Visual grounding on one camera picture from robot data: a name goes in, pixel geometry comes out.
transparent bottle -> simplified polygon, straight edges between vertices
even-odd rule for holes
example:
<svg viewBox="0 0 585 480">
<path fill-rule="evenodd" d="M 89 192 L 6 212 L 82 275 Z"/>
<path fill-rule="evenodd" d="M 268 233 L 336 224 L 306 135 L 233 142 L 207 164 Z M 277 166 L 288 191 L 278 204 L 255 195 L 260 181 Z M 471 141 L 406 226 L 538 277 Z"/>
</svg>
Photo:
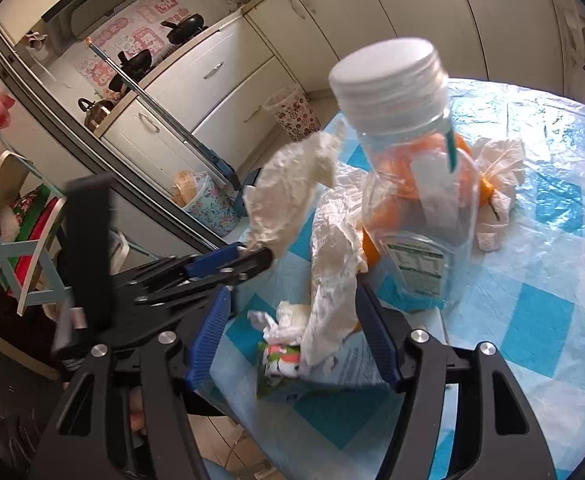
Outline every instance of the transparent bottle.
<svg viewBox="0 0 585 480">
<path fill-rule="evenodd" d="M 457 147 L 448 75 L 427 40 L 362 48 L 330 86 L 372 166 L 363 223 L 386 255 L 405 309 L 459 301 L 479 202 L 479 174 Z"/>
</svg>

cabinet handle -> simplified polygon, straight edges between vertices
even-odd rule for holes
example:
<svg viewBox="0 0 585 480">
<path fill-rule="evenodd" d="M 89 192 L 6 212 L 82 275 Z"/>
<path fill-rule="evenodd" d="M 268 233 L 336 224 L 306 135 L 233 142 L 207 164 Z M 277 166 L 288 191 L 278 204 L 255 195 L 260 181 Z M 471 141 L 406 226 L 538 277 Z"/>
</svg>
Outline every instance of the cabinet handle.
<svg viewBox="0 0 585 480">
<path fill-rule="evenodd" d="M 297 6 L 294 4 L 294 2 L 292 0 L 288 0 L 288 2 L 290 3 L 290 7 L 292 7 L 292 10 L 294 10 L 294 13 L 300 17 L 302 20 L 306 19 L 306 15 L 305 14 L 301 14 L 299 12 L 299 9 L 297 8 Z"/>
<path fill-rule="evenodd" d="M 310 12 L 312 12 L 313 14 L 316 14 L 317 11 L 315 10 L 315 8 L 313 6 L 311 6 L 307 0 L 301 0 L 301 3 L 303 4 L 304 7 L 306 7 L 307 10 L 309 10 Z"/>
<path fill-rule="evenodd" d="M 159 127 L 152 122 L 152 119 L 150 119 L 146 114 L 139 112 L 139 120 L 141 121 L 141 123 L 143 123 L 143 120 L 145 118 L 146 121 L 148 121 L 148 123 L 150 124 L 150 126 L 152 126 L 155 129 L 155 133 L 158 134 L 161 130 L 159 130 Z"/>
<path fill-rule="evenodd" d="M 259 110 L 261 110 L 261 105 L 259 105 L 258 107 L 256 107 L 256 110 L 254 112 L 252 112 L 247 119 L 244 119 L 244 123 L 247 123 L 250 119 L 252 119 L 254 116 L 256 116 L 257 115 L 257 112 Z"/>
<path fill-rule="evenodd" d="M 223 61 L 221 63 L 217 63 L 215 66 L 212 67 L 212 70 L 210 70 L 210 72 L 208 72 L 204 76 L 204 79 L 208 79 L 209 77 L 214 76 L 222 66 L 223 66 Z"/>
</svg>

table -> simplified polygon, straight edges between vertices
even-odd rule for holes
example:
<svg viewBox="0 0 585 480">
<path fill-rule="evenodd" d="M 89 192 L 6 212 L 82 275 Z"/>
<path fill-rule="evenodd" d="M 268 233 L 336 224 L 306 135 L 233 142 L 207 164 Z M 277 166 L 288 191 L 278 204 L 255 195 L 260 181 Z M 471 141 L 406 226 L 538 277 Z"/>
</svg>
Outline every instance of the table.
<svg viewBox="0 0 585 480">
<path fill-rule="evenodd" d="M 558 478 L 585 455 L 585 106 L 517 86 L 451 80 L 456 130 L 521 137 L 526 179 L 500 250 L 472 259 L 471 286 L 442 312 L 450 344 L 494 342 L 509 362 L 546 436 Z M 332 131 L 337 116 L 326 128 Z M 354 131 L 341 160 L 369 169 Z M 252 435 L 288 480 L 375 478 L 399 416 L 401 397 L 377 388 L 310 395 L 284 404 L 257 400 L 256 343 L 248 310 L 271 314 L 281 300 L 309 302 L 313 214 L 269 272 L 238 288 L 243 309 L 229 323 L 202 389 Z M 382 303 L 401 307 L 384 272 Z M 447 392 L 432 479 L 444 478 L 456 413 Z"/>
</svg>

used paper towel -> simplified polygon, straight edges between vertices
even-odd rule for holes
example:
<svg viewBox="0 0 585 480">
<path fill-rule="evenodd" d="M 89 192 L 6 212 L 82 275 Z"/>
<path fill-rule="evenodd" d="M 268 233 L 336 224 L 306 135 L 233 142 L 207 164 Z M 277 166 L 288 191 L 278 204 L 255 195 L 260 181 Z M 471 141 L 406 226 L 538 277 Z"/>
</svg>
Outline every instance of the used paper towel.
<svg viewBox="0 0 585 480">
<path fill-rule="evenodd" d="M 290 304 L 288 301 L 279 303 L 277 321 L 261 310 L 248 312 L 250 324 L 253 328 L 264 332 L 264 340 L 268 345 L 300 345 L 309 316 L 309 305 Z"/>
<path fill-rule="evenodd" d="M 357 272 L 367 272 L 361 206 L 367 172 L 342 162 L 312 223 L 312 309 L 301 340 L 301 375 L 341 346 L 357 325 Z"/>
<path fill-rule="evenodd" d="M 510 211 L 514 207 L 516 187 L 523 184 L 526 153 L 521 139 L 480 138 L 472 146 L 477 169 L 495 186 L 490 205 L 484 205 L 477 215 L 477 243 L 482 251 L 501 247 Z"/>
<path fill-rule="evenodd" d="M 255 185 L 246 186 L 249 250 L 268 247 L 275 258 L 284 256 L 306 221 L 317 184 L 333 187 L 335 183 L 344 134 L 339 125 L 334 134 L 317 132 L 287 144 L 266 163 Z"/>
</svg>

metal screw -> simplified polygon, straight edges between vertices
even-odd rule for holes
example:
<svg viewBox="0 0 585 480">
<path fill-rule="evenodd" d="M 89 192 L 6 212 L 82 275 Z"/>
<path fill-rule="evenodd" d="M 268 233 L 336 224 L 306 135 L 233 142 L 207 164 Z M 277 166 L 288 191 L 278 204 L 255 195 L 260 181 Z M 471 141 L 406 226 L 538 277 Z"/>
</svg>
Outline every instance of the metal screw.
<svg viewBox="0 0 585 480">
<path fill-rule="evenodd" d="M 418 328 L 417 330 L 413 330 L 410 333 L 410 339 L 417 343 L 425 343 L 426 341 L 428 341 L 428 339 L 430 339 L 430 334 L 425 330 L 421 330 L 420 328 Z"/>
<path fill-rule="evenodd" d="M 169 345 L 170 343 L 174 343 L 176 339 L 176 334 L 174 332 L 162 332 L 159 334 L 159 342 L 162 345 Z"/>
<path fill-rule="evenodd" d="M 94 356 L 94 357 L 103 357 L 104 355 L 106 355 L 108 353 L 108 347 L 106 345 L 103 344 L 98 344 L 92 347 L 92 350 L 90 351 L 90 353 Z"/>
<path fill-rule="evenodd" d="M 479 345 L 479 350 L 485 355 L 495 355 L 496 346 L 490 343 L 490 341 L 484 341 Z"/>
</svg>

